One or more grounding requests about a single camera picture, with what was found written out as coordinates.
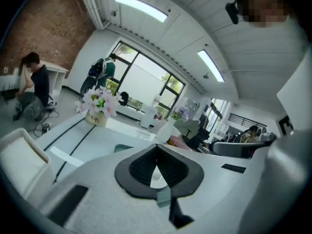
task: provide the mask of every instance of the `metal railing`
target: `metal railing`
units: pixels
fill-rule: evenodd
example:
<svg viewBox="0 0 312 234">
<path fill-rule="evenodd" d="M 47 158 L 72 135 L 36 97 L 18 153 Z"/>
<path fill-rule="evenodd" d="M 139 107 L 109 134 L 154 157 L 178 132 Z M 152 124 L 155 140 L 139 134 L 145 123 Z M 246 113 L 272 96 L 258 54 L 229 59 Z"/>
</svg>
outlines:
<svg viewBox="0 0 312 234">
<path fill-rule="evenodd" d="M 235 122 L 241 126 L 248 127 L 248 128 L 250 128 L 251 126 L 254 126 L 254 125 L 256 125 L 257 127 L 261 127 L 261 128 L 267 127 L 264 124 L 261 124 L 259 122 L 254 121 L 254 120 L 247 119 L 247 118 L 244 118 L 242 116 L 235 115 L 235 114 L 230 114 L 229 121 Z"/>
</svg>

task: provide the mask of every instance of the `ceiling light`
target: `ceiling light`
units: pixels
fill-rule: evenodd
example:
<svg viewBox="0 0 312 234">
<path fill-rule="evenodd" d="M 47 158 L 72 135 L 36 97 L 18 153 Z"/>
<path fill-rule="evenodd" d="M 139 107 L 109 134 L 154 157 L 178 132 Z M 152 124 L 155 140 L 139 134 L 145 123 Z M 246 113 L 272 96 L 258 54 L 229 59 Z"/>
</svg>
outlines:
<svg viewBox="0 0 312 234">
<path fill-rule="evenodd" d="M 128 5 L 130 7 L 133 7 L 135 9 L 138 9 L 140 11 L 143 11 L 144 13 L 152 16 L 153 18 L 156 18 L 157 20 L 164 22 L 166 18 L 168 17 L 165 13 L 161 12 L 160 10 L 157 10 L 156 8 L 143 3 L 139 0 L 115 0 L 116 2 L 123 3 L 125 5 Z"/>
<path fill-rule="evenodd" d="M 200 58 L 202 58 L 202 60 L 205 62 L 205 64 L 211 70 L 211 72 L 213 73 L 213 75 L 216 78 L 216 80 L 219 81 L 219 82 L 224 82 L 224 79 L 223 79 L 221 73 L 219 72 L 219 70 L 217 69 L 215 63 L 213 62 L 213 60 L 211 60 L 211 58 L 207 54 L 207 52 L 205 50 L 201 50 L 197 54 L 199 55 Z"/>
</svg>

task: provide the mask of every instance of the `flower vase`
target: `flower vase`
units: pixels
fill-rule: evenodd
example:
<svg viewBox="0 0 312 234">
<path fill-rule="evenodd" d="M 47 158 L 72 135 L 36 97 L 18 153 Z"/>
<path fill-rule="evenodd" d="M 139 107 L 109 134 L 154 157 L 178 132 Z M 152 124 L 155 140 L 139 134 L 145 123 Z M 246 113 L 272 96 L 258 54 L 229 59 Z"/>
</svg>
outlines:
<svg viewBox="0 0 312 234">
<path fill-rule="evenodd" d="M 86 121 L 97 126 L 106 126 L 107 118 L 103 112 L 93 113 L 87 112 Z"/>
<path fill-rule="evenodd" d="M 159 142 L 166 143 L 167 140 L 169 140 L 175 122 L 176 120 L 172 117 L 168 118 L 168 122 L 157 132 L 157 139 Z"/>
</svg>

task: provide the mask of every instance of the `black headset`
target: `black headset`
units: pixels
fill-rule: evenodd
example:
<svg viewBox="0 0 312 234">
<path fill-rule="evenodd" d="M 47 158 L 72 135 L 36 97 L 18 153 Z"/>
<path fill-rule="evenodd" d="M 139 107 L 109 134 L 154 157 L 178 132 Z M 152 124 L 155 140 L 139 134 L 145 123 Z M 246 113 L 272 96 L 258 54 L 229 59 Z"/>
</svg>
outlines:
<svg viewBox="0 0 312 234">
<path fill-rule="evenodd" d="M 238 24 L 239 11 L 235 5 L 236 2 L 237 2 L 237 0 L 235 0 L 233 3 L 228 2 L 225 5 L 225 10 L 228 12 L 233 24 Z"/>
</svg>

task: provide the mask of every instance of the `floor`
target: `floor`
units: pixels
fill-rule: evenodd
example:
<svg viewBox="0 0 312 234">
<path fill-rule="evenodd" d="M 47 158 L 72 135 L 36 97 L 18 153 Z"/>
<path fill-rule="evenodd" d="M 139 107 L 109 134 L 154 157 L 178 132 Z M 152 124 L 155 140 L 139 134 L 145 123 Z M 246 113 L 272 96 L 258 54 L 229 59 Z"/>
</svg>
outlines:
<svg viewBox="0 0 312 234">
<path fill-rule="evenodd" d="M 64 122 L 71 116 L 77 114 L 75 109 L 75 101 L 79 99 L 79 95 L 72 92 L 71 90 L 67 88 L 62 88 L 62 91 L 60 93 L 60 97 L 58 99 L 58 105 L 56 107 L 56 112 L 52 112 L 50 114 L 50 117 L 43 122 L 36 122 L 27 120 L 23 117 L 21 117 L 17 121 L 13 121 L 13 115 L 15 114 L 15 105 L 16 100 L 12 99 L 8 102 L 5 102 L 3 97 L 0 97 L 0 138 L 5 136 L 6 134 L 10 133 L 11 131 L 17 129 L 17 128 L 24 128 L 27 131 L 29 131 L 30 136 L 36 140 L 39 136 L 41 136 L 41 131 L 33 131 L 34 128 L 37 125 L 36 129 L 41 129 L 41 125 L 46 122 L 50 122 L 52 124 L 52 127 L 55 127 L 59 125 L 60 123 Z M 138 128 L 141 128 L 138 121 L 129 119 L 123 115 L 117 115 L 117 117 L 114 117 L 114 119 L 125 123 L 130 126 L 135 126 Z"/>
</svg>

